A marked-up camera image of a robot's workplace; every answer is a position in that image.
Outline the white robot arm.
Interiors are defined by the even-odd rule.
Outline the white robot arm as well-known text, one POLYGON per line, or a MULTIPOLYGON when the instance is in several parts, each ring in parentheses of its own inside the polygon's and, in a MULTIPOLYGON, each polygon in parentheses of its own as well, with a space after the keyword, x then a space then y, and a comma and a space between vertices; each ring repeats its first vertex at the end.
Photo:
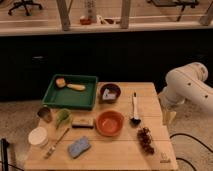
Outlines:
POLYGON ((208 78, 206 66, 193 62, 170 70, 165 77, 166 86, 159 94, 164 108, 172 108, 190 100, 205 113, 213 115, 213 88, 205 84, 208 78))

